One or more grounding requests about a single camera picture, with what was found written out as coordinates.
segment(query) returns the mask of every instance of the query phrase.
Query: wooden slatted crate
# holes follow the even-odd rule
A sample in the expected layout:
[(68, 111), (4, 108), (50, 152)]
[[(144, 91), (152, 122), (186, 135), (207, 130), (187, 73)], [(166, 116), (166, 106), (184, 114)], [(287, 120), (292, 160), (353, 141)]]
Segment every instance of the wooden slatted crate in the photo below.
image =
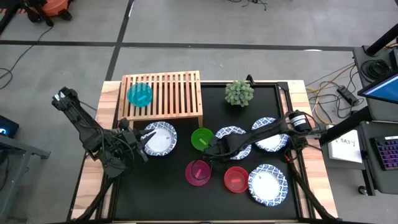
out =
[[(152, 102), (143, 108), (135, 107), (127, 99), (127, 91), (136, 83), (152, 88)], [(119, 97), (118, 120), (134, 121), (198, 118), (203, 127), (199, 71), (123, 75)]]

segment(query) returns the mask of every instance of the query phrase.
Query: white plate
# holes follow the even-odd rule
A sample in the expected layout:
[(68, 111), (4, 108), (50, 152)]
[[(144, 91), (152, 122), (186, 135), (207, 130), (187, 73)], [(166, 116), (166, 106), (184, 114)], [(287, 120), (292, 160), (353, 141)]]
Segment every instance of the white plate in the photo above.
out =
[[(216, 133), (216, 137), (218, 138), (222, 138), (225, 135), (231, 134), (231, 133), (236, 133), (236, 134), (245, 134), (246, 132), (236, 126), (229, 126), (229, 127), (225, 127), (225, 128), (221, 128), (219, 131), (217, 131)], [(231, 157), (230, 159), (232, 160), (240, 160), (245, 158), (246, 156), (249, 155), (251, 151), (251, 145), (248, 145), (243, 151), (239, 152), (238, 155)]]
[(143, 135), (141, 139), (155, 132), (156, 134), (145, 145), (144, 151), (151, 156), (165, 156), (170, 153), (177, 143), (177, 133), (174, 127), (164, 121), (154, 122), (146, 126), (145, 130), (154, 129), (151, 133)]
[(282, 203), (289, 191), (284, 174), (273, 165), (259, 165), (249, 174), (249, 191), (253, 198), (265, 206)]
[[(275, 118), (260, 118), (253, 124), (251, 129), (255, 130), (267, 124), (271, 124), (274, 121), (276, 121)], [(277, 134), (273, 137), (256, 142), (256, 146), (267, 152), (276, 152), (286, 146), (288, 139), (289, 136), (287, 134)]]

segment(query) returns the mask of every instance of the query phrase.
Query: gray floor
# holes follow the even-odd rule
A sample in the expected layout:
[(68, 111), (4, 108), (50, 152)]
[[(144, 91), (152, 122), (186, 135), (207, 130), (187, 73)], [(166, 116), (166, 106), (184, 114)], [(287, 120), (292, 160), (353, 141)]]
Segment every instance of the gray floor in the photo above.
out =
[[(55, 18), (57, 25), (42, 40), (115, 42), (127, 2), (128, 0), (74, 1), (69, 8), (73, 25)], [(47, 29), (43, 24), (29, 22), (26, 14), (19, 14), (6, 27), (0, 40), (37, 40)]]
[(393, 0), (138, 0), (125, 42), (370, 44), (398, 21)]
[[(398, 21), (393, 0), (266, 2), (264, 12), (262, 5), (241, 7), (244, 1), (135, 0), (124, 41), (360, 46), (371, 44)], [(70, 8), (74, 20), (57, 20), (42, 40), (114, 42), (126, 6), (127, 0), (75, 1)], [(17, 15), (0, 39), (36, 40), (47, 29), (45, 24), (31, 24), (25, 14)], [(26, 48), (0, 45), (0, 67), (10, 68)], [(52, 151), (49, 160), (32, 161), (13, 217), (27, 217), (33, 224), (66, 219), (84, 152), (73, 126), (51, 106), (51, 97), (68, 86), (78, 91), (81, 100), (96, 106), (112, 53), (113, 47), (36, 46), (14, 69), (11, 84), (0, 90), (0, 114), (21, 124), (18, 140)], [(352, 61), (351, 52), (122, 48), (113, 80), (125, 74), (199, 70), (203, 80), (234, 80), (251, 74), (257, 80), (310, 83)], [(336, 82), (347, 85), (347, 75)], [(318, 88), (319, 83), (311, 87)], [(357, 75), (353, 83), (361, 88)], [(332, 87), (323, 93), (336, 92)], [(341, 121), (333, 103), (325, 109), (333, 121)], [(328, 169), (328, 174), (341, 218), (373, 223), (397, 220), (398, 196), (359, 195), (356, 188), (363, 179), (358, 170)]]

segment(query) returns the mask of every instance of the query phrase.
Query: keyboard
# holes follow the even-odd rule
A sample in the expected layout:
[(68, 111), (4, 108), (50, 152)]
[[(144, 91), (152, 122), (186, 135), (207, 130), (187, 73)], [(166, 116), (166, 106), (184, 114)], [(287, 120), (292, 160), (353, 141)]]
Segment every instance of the keyboard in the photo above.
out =
[(398, 169), (398, 136), (372, 138), (374, 149), (383, 170)]

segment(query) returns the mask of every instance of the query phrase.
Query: green plant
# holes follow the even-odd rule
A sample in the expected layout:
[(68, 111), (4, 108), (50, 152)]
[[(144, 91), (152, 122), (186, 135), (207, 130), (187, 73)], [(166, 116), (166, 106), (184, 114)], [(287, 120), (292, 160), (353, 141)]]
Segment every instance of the green plant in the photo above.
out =
[(236, 80), (226, 85), (225, 100), (231, 105), (249, 106), (254, 90), (244, 80)]

